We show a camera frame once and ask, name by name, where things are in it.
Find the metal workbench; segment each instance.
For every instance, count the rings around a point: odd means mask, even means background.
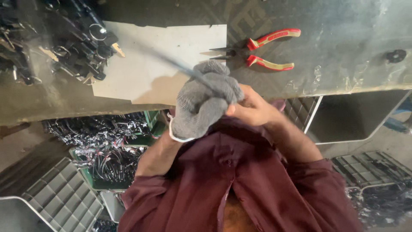
[[[410,0],[119,0],[96,10],[104,20],[138,26],[227,24],[227,44],[239,47],[249,37],[301,29],[298,38],[252,52],[279,64],[294,62],[293,70],[227,62],[233,77],[267,99],[412,88]],[[395,49],[407,56],[389,64],[384,55]],[[94,97],[91,86],[69,77],[30,87],[0,79],[0,125],[162,108],[168,106]]]

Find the maroon shirt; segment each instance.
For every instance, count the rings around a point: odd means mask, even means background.
[[[214,127],[185,144],[165,176],[135,179],[122,197],[120,232],[220,232],[230,188],[259,231],[362,231],[330,161],[285,168],[253,128]]]

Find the work glove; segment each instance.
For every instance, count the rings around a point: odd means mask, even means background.
[[[244,95],[230,70],[216,60],[196,65],[220,97],[204,84],[191,77],[177,97],[176,116],[170,121],[170,137],[179,142],[200,138],[226,112],[229,104],[243,100]]]

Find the white glove cuff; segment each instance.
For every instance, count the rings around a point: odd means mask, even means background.
[[[173,123],[173,118],[170,117],[170,123],[169,123],[169,136],[170,136],[170,138],[172,138],[173,140],[178,141],[178,142],[188,142],[188,141],[192,141],[192,140],[195,139],[195,138],[188,138],[188,139],[182,140],[182,139],[176,138],[172,133],[172,123]]]

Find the white paper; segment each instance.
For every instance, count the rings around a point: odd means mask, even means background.
[[[169,64],[141,54],[136,40],[178,58],[191,68],[222,55],[209,49],[226,47],[226,25],[160,28],[104,23],[119,38],[117,43],[126,57],[115,54],[109,59],[109,67],[104,68],[106,78],[93,84],[93,93],[99,97],[131,100],[132,104],[175,105],[177,94],[188,79]]]

